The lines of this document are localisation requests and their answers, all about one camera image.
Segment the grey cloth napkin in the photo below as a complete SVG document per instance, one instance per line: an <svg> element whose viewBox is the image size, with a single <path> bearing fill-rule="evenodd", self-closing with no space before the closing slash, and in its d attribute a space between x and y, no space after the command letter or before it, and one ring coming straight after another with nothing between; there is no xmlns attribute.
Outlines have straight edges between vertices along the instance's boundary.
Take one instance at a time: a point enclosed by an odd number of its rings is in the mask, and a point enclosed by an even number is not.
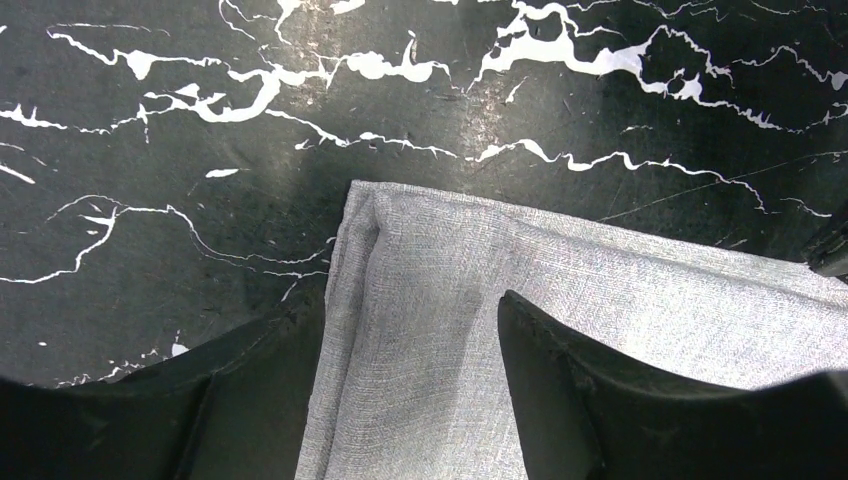
<svg viewBox="0 0 848 480"><path fill-rule="evenodd" d="M508 290L709 383L754 389L847 366L847 288L802 265L356 181L297 477L525 478L497 335Z"/></svg>

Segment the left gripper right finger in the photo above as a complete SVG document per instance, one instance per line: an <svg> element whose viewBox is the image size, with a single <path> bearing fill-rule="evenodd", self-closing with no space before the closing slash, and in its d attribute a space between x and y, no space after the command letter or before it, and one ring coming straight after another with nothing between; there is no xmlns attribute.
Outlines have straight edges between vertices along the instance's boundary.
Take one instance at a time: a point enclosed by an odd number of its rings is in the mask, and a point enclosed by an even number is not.
<svg viewBox="0 0 848 480"><path fill-rule="evenodd" d="M843 479L847 375L741 390L608 347L514 291L497 326L532 479Z"/></svg>

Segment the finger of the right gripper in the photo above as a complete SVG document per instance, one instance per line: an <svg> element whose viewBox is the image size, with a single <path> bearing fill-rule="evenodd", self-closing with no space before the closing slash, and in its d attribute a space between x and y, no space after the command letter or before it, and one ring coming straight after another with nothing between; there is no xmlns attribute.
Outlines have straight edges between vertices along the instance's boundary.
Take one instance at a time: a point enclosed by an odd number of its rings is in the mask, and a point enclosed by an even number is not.
<svg viewBox="0 0 848 480"><path fill-rule="evenodd" d="M835 214L804 245L804 260L822 277L847 278L847 212Z"/></svg>

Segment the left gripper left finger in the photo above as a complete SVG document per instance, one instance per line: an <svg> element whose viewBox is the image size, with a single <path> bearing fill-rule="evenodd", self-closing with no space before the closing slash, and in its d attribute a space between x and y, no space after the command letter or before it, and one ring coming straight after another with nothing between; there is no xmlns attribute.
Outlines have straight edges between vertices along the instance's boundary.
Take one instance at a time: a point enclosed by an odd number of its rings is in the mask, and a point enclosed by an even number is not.
<svg viewBox="0 0 848 480"><path fill-rule="evenodd" d="M1 383L5 479L292 479L325 327L326 279L115 382Z"/></svg>

